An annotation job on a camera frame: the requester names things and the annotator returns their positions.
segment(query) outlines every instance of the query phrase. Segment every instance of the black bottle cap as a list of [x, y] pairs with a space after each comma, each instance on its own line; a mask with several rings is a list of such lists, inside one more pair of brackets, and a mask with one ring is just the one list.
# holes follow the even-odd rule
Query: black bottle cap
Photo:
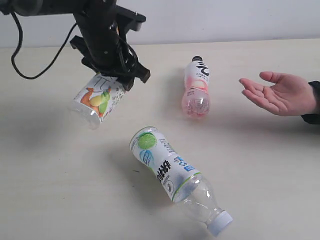
[[192, 58], [192, 62], [193, 61], [203, 61], [202, 60], [202, 57], [200, 57], [200, 56], [194, 56], [193, 58]]

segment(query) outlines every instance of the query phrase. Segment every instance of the black sleeve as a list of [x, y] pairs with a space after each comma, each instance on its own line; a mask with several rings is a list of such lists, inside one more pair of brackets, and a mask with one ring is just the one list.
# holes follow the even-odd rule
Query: black sleeve
[[[314, 93], [318, 96], [318, 100], [320, 99], [320, 82], [312, 81], [309, 84], [313, 87]], [[319, 114], [306, 114], [301, 116], [305, 122], [308, 124], [319, 124], [320, 125], [320, 115]]]

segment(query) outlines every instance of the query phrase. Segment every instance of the bottle label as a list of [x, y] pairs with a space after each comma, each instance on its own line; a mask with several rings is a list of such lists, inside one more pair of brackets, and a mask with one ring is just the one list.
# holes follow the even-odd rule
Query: bottle label
[[155, 127], [140, 130], [132, 138], [130, 149], [155, 174], [172, 201], [182, 185], [200, 173], [173, 150]]
[[199, 89], [208, 93], [210, 70], [203, 61], [193, 61], [185, 69], [184, 86], [186, 89]]
[[92, 109], [91, 114], [97, 115], [100, 122], [103, 122], [126, 93], [122, 84], [116, 80], [116, 77], [102, 76], [98, 73], [74, 100]]

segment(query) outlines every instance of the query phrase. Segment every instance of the human hand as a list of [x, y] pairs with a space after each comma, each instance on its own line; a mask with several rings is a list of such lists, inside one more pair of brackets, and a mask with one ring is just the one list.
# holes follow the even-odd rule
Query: human hand
[[264, 86], [247, 78], [239, 82], [245, 88], [243, 95], [260, 108], [279, 116], [320, 113], [314, 90], [302, 77], [271, 71], [263, 71], [259, 76], [274, 85]]

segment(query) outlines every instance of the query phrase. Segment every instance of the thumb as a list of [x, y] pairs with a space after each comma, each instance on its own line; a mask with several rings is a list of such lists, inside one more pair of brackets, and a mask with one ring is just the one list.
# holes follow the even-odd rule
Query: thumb
[[278, 73], [273, 71], [262, 71], [260, 72], [260, 78], [267, 82], [271, 83], [278, 83], [286, 74], [285, 73]]

